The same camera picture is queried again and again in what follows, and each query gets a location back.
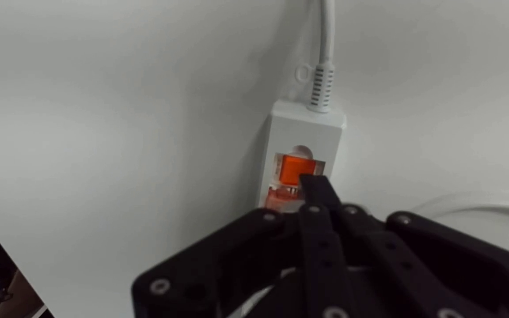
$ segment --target wire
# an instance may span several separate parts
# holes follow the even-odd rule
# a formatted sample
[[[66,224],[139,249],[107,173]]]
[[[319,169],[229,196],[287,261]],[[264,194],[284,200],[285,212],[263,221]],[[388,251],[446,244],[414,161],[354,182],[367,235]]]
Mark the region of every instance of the wire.
[[[321,44],[319,63],[331,63],[335,48],[335,7],[333,0],[321,0]]]
[[[319,62],[314,71],[308,109],[316,113],[326,113],[330,102],[330,90],[333,85],[333,65],[331,65],[333,42],[335,42],[333,0],[319,0],[319,10],[321,10]]]
[[[487,210],[509,215],[509,192],[460,192],[413,208],[413,212],[430,219],[468,210]]]
[[[45,306],[42,306],[31,318],[42,318],[42,314],[45,314],[47,313],[47,309],[45,309]]]

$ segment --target bolt hole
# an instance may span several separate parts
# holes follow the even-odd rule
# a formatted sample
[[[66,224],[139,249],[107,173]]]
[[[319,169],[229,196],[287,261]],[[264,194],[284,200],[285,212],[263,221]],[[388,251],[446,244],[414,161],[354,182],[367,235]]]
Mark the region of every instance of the bolt hole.
[[[275,221],[275,215],[273,214],[263,214],[263,219],[271,222],[271,221]]]
[[[202,300],[206,297],[206,288],[202,284],[192,284],[183,291],[183,295],[188,300]]]
[[[411,270],[413,268],[411,263],[407,263],[407,261],[400,261],[399,267],[404,268],[404,270]]]
[[[347,212],[349,215],[354,215],[354,214],[356,214],[356,208],[353,208],[353,207],[344,207],[344,212]]]
[[[404,215],[404,214],[397,215],[395,219],[397,219],[400,224],[409,224],[409,222],[411,222],[411,219],[409,219],[407,215]]]
[[[437,318],[462,318],[462,314],[459,314],[453,309],[443,307],[436,313]]]
[[[340,307],[326,307],[323,318],[347,318],[347,313]]]
[[[167,279],[155,279],[149,284],[151,295],[164,295],[164,293],[167,293],[167,290],[169,290],[169,281]]]

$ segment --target power outlet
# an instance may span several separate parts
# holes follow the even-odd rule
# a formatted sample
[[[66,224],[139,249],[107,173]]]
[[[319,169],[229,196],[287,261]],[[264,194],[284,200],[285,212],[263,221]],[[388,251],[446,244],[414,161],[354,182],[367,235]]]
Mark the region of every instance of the power outlet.
[[[298,102],[275,101],[257,203],[282,212],[296,210],[296,185],[287,180],[296,171],[330,177],[344,129],[346,116],[337,108],[314,113]]]

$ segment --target black bracket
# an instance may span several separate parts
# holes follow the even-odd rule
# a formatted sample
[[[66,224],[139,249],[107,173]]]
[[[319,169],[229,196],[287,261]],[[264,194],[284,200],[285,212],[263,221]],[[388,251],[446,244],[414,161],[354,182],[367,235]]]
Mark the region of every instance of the black bracket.
[[[141,274],[137,318],[509,318],[509,251],[395,212],[379,222],[301,177],[296,214],[257,208]]]

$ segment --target white wall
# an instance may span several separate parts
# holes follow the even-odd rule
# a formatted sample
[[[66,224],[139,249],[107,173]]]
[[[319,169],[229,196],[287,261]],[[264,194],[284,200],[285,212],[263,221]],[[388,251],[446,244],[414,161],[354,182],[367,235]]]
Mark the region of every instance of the white wall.
[[[250,207],[310,3],[0,2],[0,240],[57,318],[130,316],[137,272]],[[509,191],[509,2],[337,16],[340,196],[383,214]]]

